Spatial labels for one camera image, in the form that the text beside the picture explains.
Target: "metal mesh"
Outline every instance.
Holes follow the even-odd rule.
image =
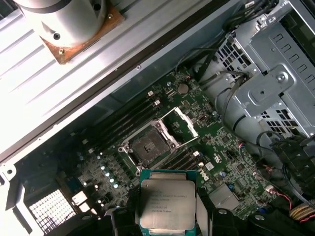
[[[224,67],[230,71],[243,71],[252,64],[243,50],[234,41],[230,42],[227,40],[218,50],[217,55]]]
[[[291,116],[287,109],[275,110],[275,114],[270,114],[267,111],[263,112],[261,116],[264,118],[272,131],[279,134],[293,135],[294,131],[299,125]]]
[[[60,190],[31,205],[30,210],[45,234],[75,215],[72,206]]]

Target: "motherboard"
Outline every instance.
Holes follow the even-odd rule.
[[[92,199],[90,208],[99,213],[124,206],[142,169],[196,170],[197,187],[206,188],[216,207],[241,218],[264,208],[274,195],[265,191],[268,183],[251,156],[243,151],[241,158],[241,142],[221,122],[199,84],[181,70],[75,134],[81,145],[75,172]]]

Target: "connector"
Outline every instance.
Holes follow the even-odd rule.
[[[266,190],[268,193],[270,193],[270,194],[275,194],[275,193],[276,193],[276,190],[275,190],[274,186],[272,186],[272,185],[266,186],[266,187],[265,187],[265,190]]]

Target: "cylindrical metal fixture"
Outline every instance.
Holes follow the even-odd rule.
[[[34,31],[58,47],[80,45],[102,27],[106,0],[14,0]]]

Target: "ram slot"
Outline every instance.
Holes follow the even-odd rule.
[[[101,121],[97,126],[101,128],[107,128],[108,124],[116,124],[121,122],[125,117],[132,116],[135,112],[141,110],[143,107],[146,107],[150,105],[152,102],[149,99],[143,99],[139,101],[134,106],[130,107],[129,109],[126,109],[125,106],[120,108],[118,111],[116,111],[114,114],[110,115],[107,119]]]
[[[134,115],[132,118],[125,120],[124,123],[120,123],[119,126],[110,126],[109,129],[107,129],[107,132],[102,131],[100,133],[101,139],[106,140],[108,137],[111,137],[113,135],[116,135],[117,133],[120,133],[124,131],[126,128],[133,125],[137,120],[141,119],[142,117],[146,116],[147,114],[151,114],[152,111],[154,111],[152,106],[148,106],[145,109],[143,109],[141,112]]]
[[[198,161],[196,160],[197,159],[193,156],[190,160],[187,160],[180,167],[176,168],[176,170],[195,170],[198,166]]]
[[[182,160],[186,159],[190,155],[191,155],[190,151],[185,151],[181,155],[176,156],[171,161],[169,161],[167,164],[165,164],[162,169],[173,170],[178,165],[179,162],[181,162]]]
[[[135,123],[132,123],[129,127],[124,127],[124,129],[122,129],[121,132],[116,133],[112,138],[105,139],[105,138],[102,137],[101,140],[99,140],[99,144],[101,146],[103,146],[103,147],[106,147],[106,148],[114,145],[117,141],[119,141],[123,137],[125,137],[128,134],[134,132],[135,130],[139,129],[140,126],[142,126],[143,124],[145,124],[145,123],[149,122],[150,120],[152,120],[154,115],[155,115],[155,112],[151,111],[149,114],[146,114],[145,117],[142,117],[141,119],[139,119]]]
[[[136,116],[138,116],[139,114],[142,114],[143,112],[145,112],[146,110],[148,110],[149,108],[153,109],[153,105],[152,103],[145,103],[145,104],[141,104],[140,106],[134,108],[131,113],[123,116],[122,118],[114,121],[113,123],[109,124],[108,122],[102,126],[97,126],[98,130],[101,130],[101,134],[104,133],[108,133],[108,131],[113,130],[115,128],[119,128],[122,125],[132,121],[135,119]]]
[[[172,168],[172,170],[183,170],[182,168],[187,164],[190,163],[191,161],[193,161],[195,157],[192,155],[189,155],[186,158],[183,158],[182,160],[180,160],[179,162],[176,163],[176,165]]]

